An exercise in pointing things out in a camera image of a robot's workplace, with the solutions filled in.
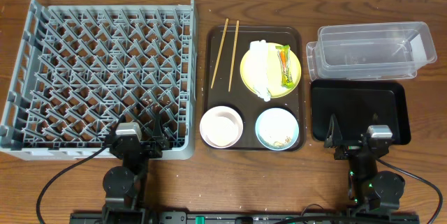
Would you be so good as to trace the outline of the white napkin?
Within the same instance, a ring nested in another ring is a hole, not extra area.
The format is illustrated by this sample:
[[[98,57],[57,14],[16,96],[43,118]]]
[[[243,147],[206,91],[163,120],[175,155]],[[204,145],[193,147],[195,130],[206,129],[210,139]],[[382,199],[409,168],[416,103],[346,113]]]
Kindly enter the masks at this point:
[[[267,74],[268,43],[265,40],[252,41],[249,49],[249,67],[253,78],[253,88],[259,98],[268,102],[271,99]]]

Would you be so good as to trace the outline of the wooden chopstick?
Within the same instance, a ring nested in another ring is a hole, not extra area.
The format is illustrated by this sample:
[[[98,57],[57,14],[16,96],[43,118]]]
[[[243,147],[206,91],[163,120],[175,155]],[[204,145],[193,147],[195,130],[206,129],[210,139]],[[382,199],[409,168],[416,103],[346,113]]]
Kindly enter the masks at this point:
[[[234,72],[234,65],[235,65],[235,55],[237,50],[237,38],[239,33],[239,27],[240,27],[240,21],[237,20],[235,25],[235,35],[234,35],[234,41],[233,41],[233,51],[232,51],[232,58],[231,58],[231,64],[230,64],[230,75],[229,75],[229,82],[228,82],[228,92],[231,90],[232,82],[233,82],[233,72]]]
[[[229,18],[226,18],[226,21],[225,21],[225,24],[224,24],[224,28],[223,28],[222,37],[221,37],[221,42],[220,42],[220,45],[219,45],[219,51],[218,51],[218,55],[217,55],[217,60],[216,60],[216,63],[215,63],[214,72],[213,72],[213,76],[212,76],[212,83],[211,83],[211,86],[210,86],[211,89],[214,88],[214,82],[216,80],[217,71],[218,71],[218,68],[219,68],[219,63],[220,63],[222,49],[223,49],[224,42],[225,42],[225,37],[226,37],[227,28],[228,28],[228,23],[229,23]]]

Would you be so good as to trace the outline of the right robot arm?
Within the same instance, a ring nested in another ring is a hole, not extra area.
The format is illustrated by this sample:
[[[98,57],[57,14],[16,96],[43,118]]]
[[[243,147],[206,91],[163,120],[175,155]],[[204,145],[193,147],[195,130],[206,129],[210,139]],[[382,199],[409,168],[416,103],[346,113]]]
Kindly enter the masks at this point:
[[[378,171],[377,159],[389,152],[393,134],[387,125],[371,125],[357,140],[345,140],[335,115],[330,117],[325,148],[334,148],[335,160],[349,162],[349,216],[381,216],[390,219],[400,207],[405,180],[390,171]]]

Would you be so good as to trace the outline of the light blue bowl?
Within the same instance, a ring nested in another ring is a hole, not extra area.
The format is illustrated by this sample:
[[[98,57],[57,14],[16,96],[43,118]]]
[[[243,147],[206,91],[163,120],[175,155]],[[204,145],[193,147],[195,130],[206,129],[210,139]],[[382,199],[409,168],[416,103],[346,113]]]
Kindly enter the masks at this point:
[[[285,151],[299,143],[300,127],[288,110],[274,107],[262,112],[255,123],[258,141],[272,151]]]

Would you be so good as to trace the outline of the white pink bowl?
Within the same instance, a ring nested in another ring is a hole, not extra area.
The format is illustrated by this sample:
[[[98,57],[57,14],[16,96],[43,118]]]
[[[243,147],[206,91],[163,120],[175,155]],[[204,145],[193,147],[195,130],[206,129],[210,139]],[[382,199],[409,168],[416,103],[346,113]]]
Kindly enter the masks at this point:
[[[217,149],[227,149],[241,138],[244,125],[236,110],[216,106],[204,113],[199,128],[200,136],[206,144]]]

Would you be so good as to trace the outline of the green orange snack wrapper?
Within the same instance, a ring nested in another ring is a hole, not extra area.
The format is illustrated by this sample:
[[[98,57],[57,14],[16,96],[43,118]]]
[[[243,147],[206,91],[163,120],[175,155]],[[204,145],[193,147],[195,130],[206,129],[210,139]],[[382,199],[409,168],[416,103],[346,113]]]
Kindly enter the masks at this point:
[[[290,46],[279,45],[275,49],[281,66],[281,85],[285,88],[291,88],[293,86],[293,78],[290,69]]]

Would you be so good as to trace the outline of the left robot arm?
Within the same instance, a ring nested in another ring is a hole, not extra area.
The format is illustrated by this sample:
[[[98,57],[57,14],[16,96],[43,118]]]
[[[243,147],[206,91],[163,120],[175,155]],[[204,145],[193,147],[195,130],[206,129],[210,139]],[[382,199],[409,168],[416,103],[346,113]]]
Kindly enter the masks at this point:
[[[142,142],[140,126],[121,117],[104,142],[110,153],[122,161],[111,168],[103,178],[105,204],[101,224],[159,222],[159,215],[142,205],[147,182],[148,162],[160,158],[169,141],[163,133],[161,116],[155,116],[154,129],[149,133],[150,143]]]

